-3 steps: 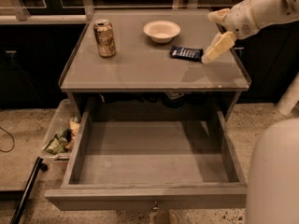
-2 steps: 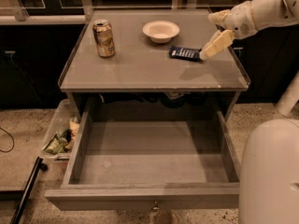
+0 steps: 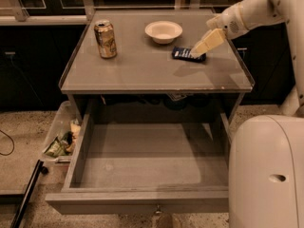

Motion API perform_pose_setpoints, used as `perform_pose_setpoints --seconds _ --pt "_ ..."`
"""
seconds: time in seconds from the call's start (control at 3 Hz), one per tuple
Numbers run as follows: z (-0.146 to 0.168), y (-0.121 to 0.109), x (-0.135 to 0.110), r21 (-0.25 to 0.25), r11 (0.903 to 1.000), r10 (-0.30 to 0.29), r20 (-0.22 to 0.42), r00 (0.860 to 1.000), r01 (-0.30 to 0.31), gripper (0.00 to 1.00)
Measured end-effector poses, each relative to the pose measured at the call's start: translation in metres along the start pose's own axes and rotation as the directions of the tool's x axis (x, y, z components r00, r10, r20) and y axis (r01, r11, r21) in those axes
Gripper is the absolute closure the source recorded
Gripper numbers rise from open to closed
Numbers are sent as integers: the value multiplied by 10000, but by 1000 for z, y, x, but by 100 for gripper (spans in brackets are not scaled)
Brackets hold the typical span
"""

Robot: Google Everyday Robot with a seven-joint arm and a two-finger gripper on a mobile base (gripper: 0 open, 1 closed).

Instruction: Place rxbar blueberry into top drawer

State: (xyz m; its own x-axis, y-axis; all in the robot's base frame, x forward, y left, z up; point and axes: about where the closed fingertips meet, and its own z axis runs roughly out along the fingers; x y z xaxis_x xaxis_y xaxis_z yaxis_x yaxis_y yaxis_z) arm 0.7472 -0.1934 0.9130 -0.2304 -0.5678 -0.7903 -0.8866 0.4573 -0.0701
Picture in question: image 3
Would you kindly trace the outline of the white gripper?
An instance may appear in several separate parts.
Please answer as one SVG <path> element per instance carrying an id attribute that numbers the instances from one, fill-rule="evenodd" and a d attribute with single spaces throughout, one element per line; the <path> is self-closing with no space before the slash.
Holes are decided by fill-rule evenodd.
<path id="1" fill-rule="evenodd" d="M 198 58 L 202 54 L 223 44 L 226 37 L 228 39 L 236 39 L 248 33 L 249 30 L 243 22 L 241 10 L 242 6 L 235 4 L 225 9 L 221 14 L 209 19 L 206 25 L 210 30 L 194 45 L 190 54 L 194 58 Z"/>

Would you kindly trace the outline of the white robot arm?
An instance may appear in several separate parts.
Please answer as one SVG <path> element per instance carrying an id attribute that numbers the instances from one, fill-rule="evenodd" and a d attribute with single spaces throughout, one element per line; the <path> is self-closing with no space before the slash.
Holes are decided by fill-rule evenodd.
<path id="1" fill-rule="evenodd" d="M 249 30 L 283 22 L 298 106 L 304 105 L 304 0 L 243 0 L 207 22 L 195 57 Z M 230 228 L 304 228 L 304 119 L 289 108 L 237 130 L 229 157 Z"/>

